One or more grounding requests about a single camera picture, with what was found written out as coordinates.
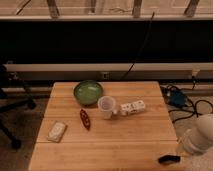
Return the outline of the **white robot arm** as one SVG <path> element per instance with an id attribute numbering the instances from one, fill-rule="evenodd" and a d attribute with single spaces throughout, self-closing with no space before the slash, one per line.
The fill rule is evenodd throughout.
<path id="1" fill-rule="evenodd" d="M 176 153 L 180 156 L 202 155 L 212 146 L 213 114 L 205 114 L 180 137 Z"/>

